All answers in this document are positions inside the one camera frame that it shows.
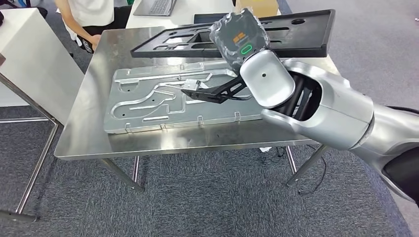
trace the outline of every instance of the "black plastic tray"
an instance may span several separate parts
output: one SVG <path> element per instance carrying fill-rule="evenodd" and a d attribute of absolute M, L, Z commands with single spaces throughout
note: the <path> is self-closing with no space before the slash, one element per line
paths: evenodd
<path fill-rule="evenodd" d="M 279 57 L 326 57 L 335 10 L 260 18 Z M 210 41 L 209 24 L 164 30 L 131 50 L 134 58 L 221 58 Z"/>

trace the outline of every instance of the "cardboard box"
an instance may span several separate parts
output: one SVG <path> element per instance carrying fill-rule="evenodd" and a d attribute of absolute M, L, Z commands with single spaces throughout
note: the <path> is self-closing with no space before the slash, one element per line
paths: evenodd
<path fill-rule="evenodd" d="M 276 0 L 237 0 L 236 12 L 243 8 L 251 9 L 253 15 L 258 18 L 276 16 L 278 12 L 278 2 Z"/>

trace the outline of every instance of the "plastic wrap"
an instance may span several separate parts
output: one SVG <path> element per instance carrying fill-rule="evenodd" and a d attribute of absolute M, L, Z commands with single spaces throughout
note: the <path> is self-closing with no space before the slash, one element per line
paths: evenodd
<path fill-rule="evenodd" d="M 251 10 L 229 13 L 210 27 L 209 38 L 222 57 L 238 72 L 244 61 L 269 46 L 269 37 Z"/>

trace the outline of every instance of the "orange logo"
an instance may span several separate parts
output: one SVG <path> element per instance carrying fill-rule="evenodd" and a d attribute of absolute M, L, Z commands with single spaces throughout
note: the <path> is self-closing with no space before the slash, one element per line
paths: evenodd
<path fill-rule="evenodd" d="M 246 36 L 245 33 L 240 32 L 238 35 L 236 35 L 236 37 L 233 38 L 233 42 L 237 43 L 239 42 L 239 40 L 243 39 Z"/>

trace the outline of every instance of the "person's hand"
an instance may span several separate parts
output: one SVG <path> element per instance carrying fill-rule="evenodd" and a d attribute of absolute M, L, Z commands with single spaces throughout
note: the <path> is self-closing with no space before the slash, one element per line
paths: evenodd
<path fill-rule="evenodd" d="M 93 51 L 96 51 L 97 44 L 99 43 L 100 35 L 93 35 L 90 38 L 90 43 L 92 44 Z"/>

